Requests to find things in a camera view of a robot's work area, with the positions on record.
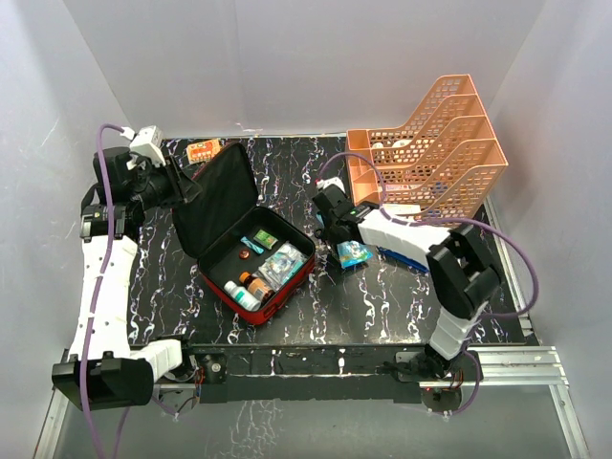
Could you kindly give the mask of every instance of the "open red case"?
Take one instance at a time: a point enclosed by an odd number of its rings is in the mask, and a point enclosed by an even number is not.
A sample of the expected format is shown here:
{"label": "open red case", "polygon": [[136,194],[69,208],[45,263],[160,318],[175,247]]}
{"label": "open red case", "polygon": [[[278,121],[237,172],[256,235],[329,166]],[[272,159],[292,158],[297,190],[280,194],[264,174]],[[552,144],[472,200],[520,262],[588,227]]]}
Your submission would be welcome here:
{"label": "open red case", "polygon": [[[259,192],[245,147],[227,144],[193,177],[202,192],[189,205],[172,212],[174,227],[185,253],[198,260],[198,267],[209,287],[240,317],[259,325],[278,311],[308,278],[315,267],[315,244],[302,231],[269,208],[257,205]],[[259,230],[276,242],[271,250],[254,240]],[[264,252],[258,255],[240,239],[247,236]],[[223,289],[229,280],[240,284],[241,273],[256,273],[266,259],[285,243],[291,243],[306,256],[306,262],[278,292],[257,311],[247,311]],[[241,259],[240,251],[250,255]]]}

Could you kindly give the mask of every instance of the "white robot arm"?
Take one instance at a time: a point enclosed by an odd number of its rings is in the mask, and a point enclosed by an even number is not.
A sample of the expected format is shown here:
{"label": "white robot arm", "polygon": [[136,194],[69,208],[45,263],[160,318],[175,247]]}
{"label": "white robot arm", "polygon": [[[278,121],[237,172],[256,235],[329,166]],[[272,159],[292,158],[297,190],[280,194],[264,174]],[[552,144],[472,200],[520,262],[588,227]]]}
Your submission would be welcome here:
{"label": "white robot arm", "polygon": [[426,376],[443,377],[503,278],[480,231],[471,225],[449,230],[393,224],[378,205],[355,206],[339,179],[317,182],[317,190],[313,201],[324,228],[316,235],[332,250],[341,242],[358,241],[394,251],[430,272],[442,307],[426,346]]}
{"label": "white robot arm", "polygon": [[[130,274],[137,253],[137,240],[148,208],[175,208],[188,204],[199,192],[173,158],[161,149],[162,133],[155,126],[138,135],[124,128],[129,147],[103,151],[114,200],[115,234],[104,274],[101,266],[107,251],[108,208],[100,178],[99,158],[94,158],[98,183],[81,204],[82,248],[84,255],[83,291],[75,339],[68,361],[54,365],[52,379],[71,402],[81,407],[78,369],[87,364],[87,387],[92,409],[147,404],[153,384],[164,374],[188,362],[180,338],[160,339],[133,351],[127,339],[126,316]],[[99,203],[92,204],[94,192]],[[87,362],[82,361],[87,322],[95,285],[103,280],[98,294]]]}

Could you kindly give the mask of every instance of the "table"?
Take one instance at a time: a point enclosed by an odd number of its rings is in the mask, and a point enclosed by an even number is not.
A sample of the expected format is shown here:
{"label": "table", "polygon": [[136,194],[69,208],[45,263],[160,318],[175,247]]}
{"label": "table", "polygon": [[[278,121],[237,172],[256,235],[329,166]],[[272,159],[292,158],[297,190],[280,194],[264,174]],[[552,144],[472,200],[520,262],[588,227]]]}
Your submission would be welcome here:
{"label": "table", "polygon": [[[170,139],[164,149],[175,155],[187,174],[186,146],[200,139]],[[253,165],[259,205],[272,208],[306,234],[318,222],[311,201],[318,169],[344,151],[344,137],[240,139]],[[343,161],[332,164],[329,177],[347,183]],[[203,215],[203,219],[213,218]],[[476,218],[487,221],[483,208]],[[484,240],[498,256],[492,236]],[[428,274],[376,255],[367,266],[342,272],[317,245],[317,263],[304,284],[270,321],[252,326],[206,286],[195,260],[181,250],[169,211],[149,211],[142,228],[130,290],[128,333],[131,344],[145,344],[159,335],[186,334],[194,344],[350,345],[420,344],[431,336],[439,303]],[[514,311],[507,283],[490,306]],[[517,319],[483,321],[474,341],[524,343]]]}

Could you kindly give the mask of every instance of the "gray floor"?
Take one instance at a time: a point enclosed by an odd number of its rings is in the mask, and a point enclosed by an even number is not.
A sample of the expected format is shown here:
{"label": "gray floor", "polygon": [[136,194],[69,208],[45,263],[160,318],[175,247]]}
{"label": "gray floor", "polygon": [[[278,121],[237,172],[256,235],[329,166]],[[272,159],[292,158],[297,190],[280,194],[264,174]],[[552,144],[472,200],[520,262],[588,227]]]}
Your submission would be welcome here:
{"label": "gray floor", "polygon": [[[179,401],[185,396],[177,396]],[[110,453],[121,410],[95,413]],[[69,407],[55,459],[94,458],[83,415]],[[550,391],[483,387],[449,421],[385,401],[199,405],[178,422],[153,404],[132,408],[121,458],[568,458]]]}

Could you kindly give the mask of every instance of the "black case lid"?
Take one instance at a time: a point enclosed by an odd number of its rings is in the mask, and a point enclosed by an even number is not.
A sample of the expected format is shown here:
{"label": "black case lid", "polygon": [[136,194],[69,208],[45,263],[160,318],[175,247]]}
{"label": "black case lid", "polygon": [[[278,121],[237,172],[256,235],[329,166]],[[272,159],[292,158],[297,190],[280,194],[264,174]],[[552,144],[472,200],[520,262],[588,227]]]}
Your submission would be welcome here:
{"label": "black case lid", "polygon": [[175,208],[172,221],[183,251],[200,258],[257,204],[257,185],[244,145],[226,144],[193,180],[202,191],[191,203]]}

